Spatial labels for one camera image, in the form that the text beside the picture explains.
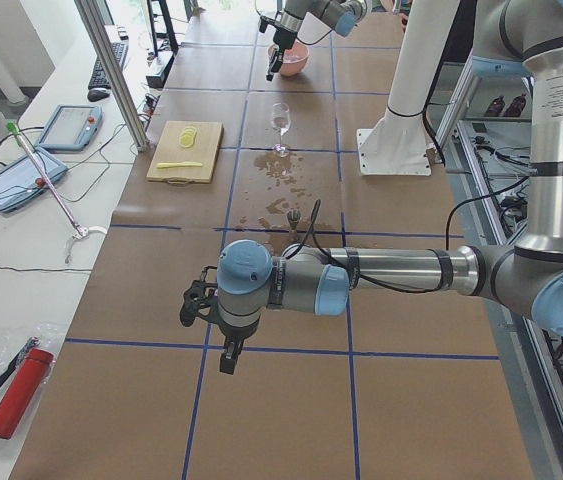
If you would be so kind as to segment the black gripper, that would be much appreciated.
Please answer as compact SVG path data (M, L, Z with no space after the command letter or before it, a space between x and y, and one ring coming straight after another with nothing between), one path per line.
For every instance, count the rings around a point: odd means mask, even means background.
M266 80L272 81L274 76L281 70L284 64L285 50L291 49L297 38L298 30L296 28L286 28L281 25L276 26L276 32L273 36L273 42L278 48L272 48L269 52L268 69Z
M234 363L238 361L243 342L256 333L258 326L259 320L250 322L245 326L235 326L225 320L219 321L219 329L225 337L224 344L227 345L220 357L219 369L221 373L234 373Z

